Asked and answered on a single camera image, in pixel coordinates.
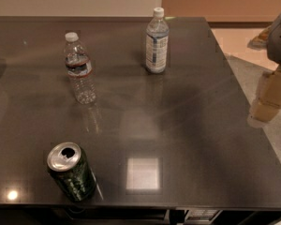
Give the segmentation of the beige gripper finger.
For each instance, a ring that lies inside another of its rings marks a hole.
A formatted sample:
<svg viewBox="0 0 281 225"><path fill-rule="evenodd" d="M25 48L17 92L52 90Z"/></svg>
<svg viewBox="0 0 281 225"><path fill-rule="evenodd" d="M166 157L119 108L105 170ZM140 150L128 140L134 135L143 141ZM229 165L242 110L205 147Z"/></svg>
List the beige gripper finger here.
<svg viewBox="0 0 281 225"><path fill-rule="evenodd" d="M281 66L273 72L263 72L258 83L256 97L247 117L253 128L263 128L281 111Z"/></svg>

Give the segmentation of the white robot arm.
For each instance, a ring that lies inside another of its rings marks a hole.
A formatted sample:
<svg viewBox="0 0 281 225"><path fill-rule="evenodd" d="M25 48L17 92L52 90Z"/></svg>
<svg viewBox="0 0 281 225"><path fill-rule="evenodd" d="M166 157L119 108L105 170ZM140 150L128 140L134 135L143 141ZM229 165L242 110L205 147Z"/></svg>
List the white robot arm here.
<svg viewBox="0 0 281 225"><path fill-rule="evenodd" d="M253 128L263 128L281 111L281 13L271 25L267 39L267 57L278 67L273 72L263 72L247 118Z"/></svg>

